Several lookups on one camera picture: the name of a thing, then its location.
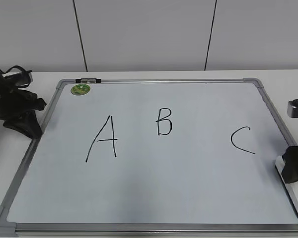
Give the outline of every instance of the black marker writing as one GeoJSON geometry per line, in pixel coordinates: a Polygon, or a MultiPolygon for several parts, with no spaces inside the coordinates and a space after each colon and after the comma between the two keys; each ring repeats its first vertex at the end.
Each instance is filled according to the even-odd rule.
{"type": "Polygon", "coordinates": [[[99,136],[99,134],[101,133],[101,131],[105,128],[106,124],[107,124],[108,121],[109,121],[109,118],[110,118],[110,120],[111,120],[111,128],[112,128],[112,131],[113,131],[113,138],[112,138],[112,139],[98,140],[97,142],[99,142],[99,141],[112,141],[112,142],[113,142],[114,155],[115,155],[115,157],[117,157],[117,155],[116,155],[116,149],[115,149],[115,140],[118,140],[118,139],[115,139],[114,124],[113,124],[113,116],[108,116],[108,118],[107,118],[105,124],[104,124],[103,127],[100,129],[100,131],[98,132],[98,134],[97,134],[96,137],[94,138],[92,144],[90,145],[90,148],[89,148],[89,151],[88,151],[88,154],[87,154],[87,157],[86,157],[85,162],[88,161],[88,157],[89,157],[91,148],[93,147],[93,144],[95,143],[95,141],[96,141],[96,139],[98,138],[98,136],[99,136]]]}
{"type": "Polygon", "coordinates": [[[250,127],[249,127],[249,126],[244,126],[244,127],[240,128],[240,129],[236,130],[236,131],[235,131],[235,132],[233,132],[233,134],[230,136],[230,141],[232,142],[233,146],[235,146],[237,149],[239,149],[239,150],[242,150],[242,151],[245,151],[245,152],[248,152],[248,153],[251,153],[251,154],[255,155],[255,153],[253,153],[253,152],[251,152],[251,151],[244,150],[244,149],[242,149],[242,148],[240,148],[240,147],[236,146],[236,145],[234,144],[234,142],[233,142],[233,136],[235,135],[235,133],[237,133],[239,130],[242,130],[242,129],[244,129],[244,128],[248,128],[248,130],[250,130],[250,127]]]}
{"type": "Polygon", "coordinates": [[[171,113],[172,113],[172,112],[171,112],[171,109],[169,109],[169,108],[161,108],[161,109],[159,109],[158,120],[155,121],[155,122],[157,122],[157,126],[158,126],[158,135],[169,135],[170,132],[172,131],[172,121],[169,120],[169,119],[166,119],[166,118],[168,118],[169,116],[171,116],[171,113]],[[167,115],[167,116],[165,116],[165,117],[163,117],[163,118],[160,118],[160,114],[161,114],[161,111],[162,111],[162,110],[168,110],[168,111],[169,111],[169,115],[167,115]],[[159,122],[160,122],[160,121],[163,121],[163,120],[166,120],[166,121],[168,121],[168,122],[170,123],[170,130],[169,130],[168,133],[166,133],[166,134],[160,132],[159,122]]]}

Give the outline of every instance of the table surface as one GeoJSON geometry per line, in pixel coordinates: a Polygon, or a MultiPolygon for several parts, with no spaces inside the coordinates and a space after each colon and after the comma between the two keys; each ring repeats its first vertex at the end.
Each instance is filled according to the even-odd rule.
{"type": "MultiPolygon", "coordinates": [[[[255,77],[264,88],[298,144],[298,119],[289,118],[287,103],[298,99],[298,70],[156,71],[156,72],[35,72],[28,87],[49,103],[64,78],[101,79],[237,79],[255,77]]],[[[40,121],[43,112],[37,113],[40,121]]],[[[30,143],[30,139],[2,126],[0,121],[0,204],[30,143]]]]}

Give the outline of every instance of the green round sticker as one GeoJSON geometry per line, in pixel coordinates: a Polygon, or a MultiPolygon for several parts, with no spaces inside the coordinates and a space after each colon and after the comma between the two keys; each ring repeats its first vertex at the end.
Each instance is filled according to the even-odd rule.
{"type": "Polygon", "coordinates": [[[78,96],[84,95],[89,91],[90,91],[90,87],[87,84],[78,84],[71,89],[71,93],[73,95],[78,95],[78,96]]]}

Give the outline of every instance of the white writing surface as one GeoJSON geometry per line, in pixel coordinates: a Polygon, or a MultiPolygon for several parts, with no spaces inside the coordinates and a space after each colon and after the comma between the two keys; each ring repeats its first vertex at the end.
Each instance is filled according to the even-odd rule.
{"type": "Polygon", "coordinates": [[[64,87],[9,221],[298,223],[274,167],[287,143],[253,84],[90,86],[64,87]]]}

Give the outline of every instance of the white wall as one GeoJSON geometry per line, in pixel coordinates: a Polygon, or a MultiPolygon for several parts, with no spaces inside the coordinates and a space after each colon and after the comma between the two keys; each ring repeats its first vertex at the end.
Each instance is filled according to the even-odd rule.
{"type": "Polygon", "coordinates": [[[218,0],[207,69],[298,69],[298,0],[218,0]]]}
{"type": "Polygon", "coordinates": [[[0,0],[0,67],[84,71],[72,0],[0,0]]]}
{"type": "MultiPolygon", "coordinates": [[[[89,71],[202,70],[215,0],[75,0],[89,71]]],[[[0,0],[0,67],[85,71],[73,0],[0,0]]],[[[298,0],[218,0],[206,70],[298,69],[298,0]]]]}
{"type": "Polygon", "coordinates": [[[201,70],[215,0],[75,0],[89,71],[201,70]]]}

